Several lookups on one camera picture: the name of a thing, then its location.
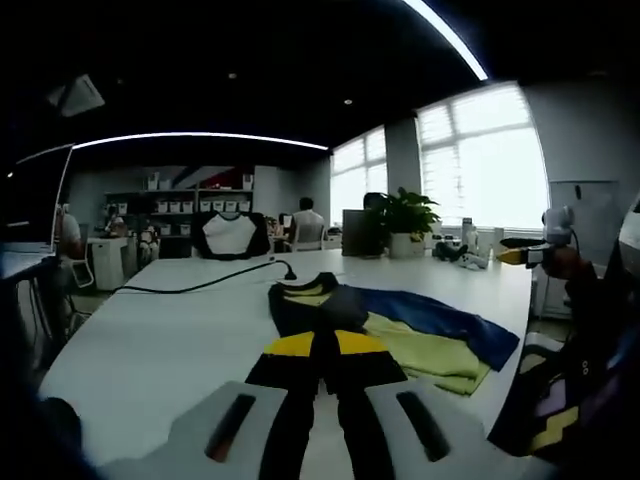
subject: plant pot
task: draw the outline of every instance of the plant pot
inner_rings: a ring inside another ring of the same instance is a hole
[[[389,256],[391,258],[414,258],[424,255],[424,241],[411,241],[409,233],[392,233],[389,243]]]

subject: computer monitor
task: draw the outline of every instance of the computer monitor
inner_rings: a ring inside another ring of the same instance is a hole
[[[366,210],[342,211],[342,255],[379,256],[384,251],[380,226],[373,224]]]
[[[2,240],[5,251],[53,251],[56,206],[71,145],[56,147],[18,161],[3,182]]]

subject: window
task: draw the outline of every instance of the window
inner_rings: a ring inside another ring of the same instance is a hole
[[[367,192],[387,193],[387,150],[380,127],[336,148],[331,160],[331,224],[362,208]]]
[[[444,225],[539,230],[549,206],[538,135],[521,90],[502,84],[418,113],[422,192]]]

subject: chair back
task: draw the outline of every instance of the chair back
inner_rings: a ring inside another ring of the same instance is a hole
[[[80,223],[78,224],[80,227],[80,241],[84,246],[84,259],[87,259],[87,255],[89,254],[89,224],[88,223]]]
[[[293,252],[324,250],[324,225],[322,223],[296,224],[296,234],[291,244]]]

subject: office desk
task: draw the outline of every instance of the office desk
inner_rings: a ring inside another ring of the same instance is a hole
[[[300,281],[332,271],[341,283],[429,295],[478,313],[521,339],[525,335],[531,272],[521,267],[491,264],[487,271],[473,272],[430,257],[362,260],[342,257],[338,250],[275,257],[289,261]],[[268,258],[157,260],[129,284],[187,287]],[[98,465],[142,456],[166,441],[180,414],[224,382],[246,378],[265,345],[278,336],[267,291],[285,272],[283,265],[275,265],[182,295],[118,292],[71,339],[41,392],[73,405],[84,422],[85,450]],[[451,394],[452,401],[480,418],[487,433],[506,399],[521,349],[522,342],[502,371],[490,372],[471,397]],[[320,431],[312,431],[309,462],[348,468],[346,450],[338,448],[344,445],[342,432],[329,417],[335,404],[326,396],[318,402]],[[326,475],[305,472],[303,466],[302,477]]]

